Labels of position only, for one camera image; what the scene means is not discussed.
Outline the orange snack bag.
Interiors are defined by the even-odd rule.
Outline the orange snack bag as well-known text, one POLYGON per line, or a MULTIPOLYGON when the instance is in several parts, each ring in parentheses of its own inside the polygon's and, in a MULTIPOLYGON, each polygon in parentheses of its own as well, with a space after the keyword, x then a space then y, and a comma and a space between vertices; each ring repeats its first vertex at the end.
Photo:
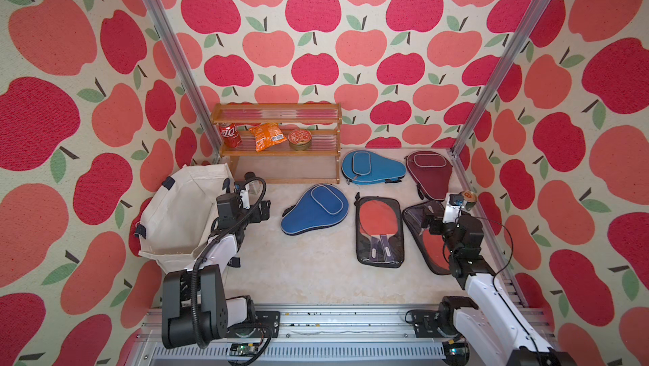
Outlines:
POLYGON ((250 129, 250 134, 255 139, 255 151, 261 152, 270 147, 282 144, 287 141, 286 136, 279 125, 274 122, 267 122, 250 129))

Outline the maroon paddle case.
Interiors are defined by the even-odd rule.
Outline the maroon paddle case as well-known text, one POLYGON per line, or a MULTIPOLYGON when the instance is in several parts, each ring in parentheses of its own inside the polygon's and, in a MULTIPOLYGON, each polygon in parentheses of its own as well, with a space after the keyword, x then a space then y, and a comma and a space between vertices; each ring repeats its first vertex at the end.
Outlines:
POLYGON ((406 167, 421 200, 446 199, 453 167, 444 156, 434 151, 416 151, 406 157, 406 167))

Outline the left aluminium frame post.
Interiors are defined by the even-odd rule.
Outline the left aluminium frame post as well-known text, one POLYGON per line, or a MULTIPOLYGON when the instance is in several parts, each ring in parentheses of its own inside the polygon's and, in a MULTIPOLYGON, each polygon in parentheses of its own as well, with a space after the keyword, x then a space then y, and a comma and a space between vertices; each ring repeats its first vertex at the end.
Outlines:
POLYGON ((190 103, 197 114, 198 122, 204 129, 206 138, 210 141, 215 154, 215 163, 221 159, 221 138, 211 122, 211 112, 207 108, 206 101, 197 84, 192 70, 189 66, 184 49, 177 38, 176 32, 170 25, 167 11, 163 7, 162 0, 142 0, 145 4, 150 18, 157 29, 157 32, 164 44, 167 55, 170 58, 178 79, 189 97, 190 103))

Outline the aluminium frame post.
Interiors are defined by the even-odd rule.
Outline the aluminium frame post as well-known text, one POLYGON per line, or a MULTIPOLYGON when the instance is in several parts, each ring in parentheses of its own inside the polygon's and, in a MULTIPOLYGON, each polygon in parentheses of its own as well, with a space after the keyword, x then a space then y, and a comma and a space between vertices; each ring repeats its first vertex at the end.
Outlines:
POLYGON ((163 7, 162 0, 142 0, 145 4, 150 18, 157 29, 157 32, 164 44, 167 55, 170 58, 178 79, 189 97, 190 103, 197 114, 198 122, 204 129, 206 138, 210 141, 215 154, 215 163, 221 159, 221 138, 211 122, 211 112, 207 108, 206 101, 197 84, 192 70, 189 66, 184 49, 177 38, 176 32, 170 25, 167 11, 163 7))
POLYGON ((469 114, 467 121, 462 126, 453 147, 449 149, 452 158, 459 158, 461 151, 470 136, 474 133, 475 127, 485 113, 491 99, 495 96, 498 88, 500 88, 505 76, 509 73, 513 63, 527 44, 527 41, 530 41, 532 31, 537 27, 538 21, 541 19, 550 2, 551 0, 531 0, 525 14, 522 16, 522 21, 512 34, 512 38, 506 45, 505 51, 496 64, 488 83, 480 92, 475 106, 469 114))

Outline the right aluminium frame post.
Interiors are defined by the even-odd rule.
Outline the right aluminium frame post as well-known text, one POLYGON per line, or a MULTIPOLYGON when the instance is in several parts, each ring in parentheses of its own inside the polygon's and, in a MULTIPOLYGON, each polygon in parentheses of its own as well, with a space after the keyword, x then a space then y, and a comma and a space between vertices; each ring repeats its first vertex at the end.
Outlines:
POLYGON ((498 88, 500 88, 505 76, 509 73, 513 63, 527 44, 527 41, 530 41, 532 31, 537 27, 538 21, 541 19, 550 2, 551 0, 531 0, 525 14, 522 16, 522 21, 512 34, 512 38, 506 45, 505 51, 496 64, 488 83, 480 92, 475 106, 469 114, 467 121, 462 126, 453 147, 449 149, 452 158, 459 158, 461 151, 470 136, 474 133, 475 127, 485 113, 491 99, 495 96, 498 88))

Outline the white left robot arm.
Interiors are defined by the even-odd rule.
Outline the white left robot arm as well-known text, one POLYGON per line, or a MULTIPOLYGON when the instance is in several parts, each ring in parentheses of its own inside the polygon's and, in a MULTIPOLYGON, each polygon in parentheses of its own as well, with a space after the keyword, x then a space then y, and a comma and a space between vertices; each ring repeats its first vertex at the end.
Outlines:
POLYGON ((162 343, 172 349, 189 345, 205 348, 235 330, 251 333, 260 323, 248 295, 227 298, 222 273, 238 259, 245 229, 270 218, 269 200, 250 208, 226 193, 216 199, 216 217, 208 222, 208 244, 189 269, 166 275, 162 295, 162 343))

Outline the clear case red paddles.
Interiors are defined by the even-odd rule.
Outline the clear case red paddles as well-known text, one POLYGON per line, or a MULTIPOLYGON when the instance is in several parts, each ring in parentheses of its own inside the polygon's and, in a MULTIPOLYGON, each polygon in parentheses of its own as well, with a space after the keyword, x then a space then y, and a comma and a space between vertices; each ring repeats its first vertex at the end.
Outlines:
POLYGON ((405 261, 405 247, 399 202, 357 193, 354 206, 358 262, 365 266, 400 268, 405 261))

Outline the dark blue paddle case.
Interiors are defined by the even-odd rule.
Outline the dark blue paddle case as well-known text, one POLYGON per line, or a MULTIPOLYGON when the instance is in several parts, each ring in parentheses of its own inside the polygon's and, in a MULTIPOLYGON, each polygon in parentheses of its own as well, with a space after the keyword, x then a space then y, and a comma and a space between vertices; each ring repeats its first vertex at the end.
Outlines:
POLYGON ((339 188, 316 184, 282 213, 281 229, 289 236, 334 227, 349 212, 349 202, 339 188))

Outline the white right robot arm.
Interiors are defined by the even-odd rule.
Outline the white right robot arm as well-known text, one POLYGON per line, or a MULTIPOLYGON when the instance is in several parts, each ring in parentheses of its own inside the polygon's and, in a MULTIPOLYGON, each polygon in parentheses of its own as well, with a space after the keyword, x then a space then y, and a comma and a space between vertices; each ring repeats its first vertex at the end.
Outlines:
POLYGON ((413 313, 414 325, 434 330, 448 339, 444 344, 447 364, 464 365, 466 344, 486 365, 575 365, 542 337, 522 315, 497 280, 497 273, 481 255, 483 227, 477 218, 461 213, 444 222, 425 214, 416 222, 424 236, 440 236, 441 252, 448 253, 449 272, 466 296, 445 296, 433 318, 413 313))

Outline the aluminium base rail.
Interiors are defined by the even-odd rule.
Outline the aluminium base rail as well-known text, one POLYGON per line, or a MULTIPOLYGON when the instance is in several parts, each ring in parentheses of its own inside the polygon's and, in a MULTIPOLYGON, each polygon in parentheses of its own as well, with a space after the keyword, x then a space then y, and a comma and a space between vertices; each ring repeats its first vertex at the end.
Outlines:
POLYGON ((527 310, 490 320, 466 298, 434 305, 260 305, 207 348, 165 347, 152 310, 122 365, 571 365, 527 310))

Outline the black paddle case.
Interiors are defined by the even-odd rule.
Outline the black paddle case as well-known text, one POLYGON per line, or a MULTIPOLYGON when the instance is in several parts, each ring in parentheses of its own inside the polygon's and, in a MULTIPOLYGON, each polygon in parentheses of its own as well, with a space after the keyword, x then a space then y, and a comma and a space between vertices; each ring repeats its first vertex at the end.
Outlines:
POLYGON ((448 276, 451 272, 446 261, 449 251, 442 237, 443 215, 444 206, 437 200, 429 200, 405 208, 402 219, 413 236, 427 267, 436 275, 448 276))

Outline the light blue paddle case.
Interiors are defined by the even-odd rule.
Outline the light blue paddle case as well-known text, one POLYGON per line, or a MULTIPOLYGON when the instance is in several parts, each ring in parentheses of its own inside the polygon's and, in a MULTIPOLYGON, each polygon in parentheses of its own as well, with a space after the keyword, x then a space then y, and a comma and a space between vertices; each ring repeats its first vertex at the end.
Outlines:
POLYGON ((400 183, 407 169, 395 161, 372 151, 351 151, 344 156, 341 172, 349 183, 370 185, 377 183, 400 183))

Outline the wooden two-tier shelf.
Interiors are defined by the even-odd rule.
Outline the wooden two-tier shelf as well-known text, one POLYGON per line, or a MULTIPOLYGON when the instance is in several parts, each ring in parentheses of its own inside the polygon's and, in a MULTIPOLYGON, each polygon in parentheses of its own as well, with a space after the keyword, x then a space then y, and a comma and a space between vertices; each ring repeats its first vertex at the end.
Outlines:
POLYGON ((236 180, 257 174, 267 183, 341 181, 342 110, 336 104, 219 104, 211 121, 238 130, 241 142, 219 150, 236 180))

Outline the round gold red tin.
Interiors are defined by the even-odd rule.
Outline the round gold red tin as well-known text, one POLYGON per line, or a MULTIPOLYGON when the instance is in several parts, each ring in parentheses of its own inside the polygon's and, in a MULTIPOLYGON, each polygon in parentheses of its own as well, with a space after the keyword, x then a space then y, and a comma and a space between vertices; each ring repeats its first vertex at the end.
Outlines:
POLYGON ((294 129, 287 136, 289 147, 293 151, 308 151, 313 142, 313 135, 307 129, 294 129))

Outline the white canvas tote bag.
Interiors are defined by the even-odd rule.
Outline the white canvas tote bag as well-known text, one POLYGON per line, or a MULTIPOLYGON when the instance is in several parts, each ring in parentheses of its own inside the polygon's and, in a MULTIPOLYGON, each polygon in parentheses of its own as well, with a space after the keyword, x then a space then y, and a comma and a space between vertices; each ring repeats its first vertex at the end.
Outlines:
POLYGON ((186 166, 163 181, 135 227, 141 257, 162 271, 190 271, 211 241, 216 198, 233 176, 226 164, 186 166))

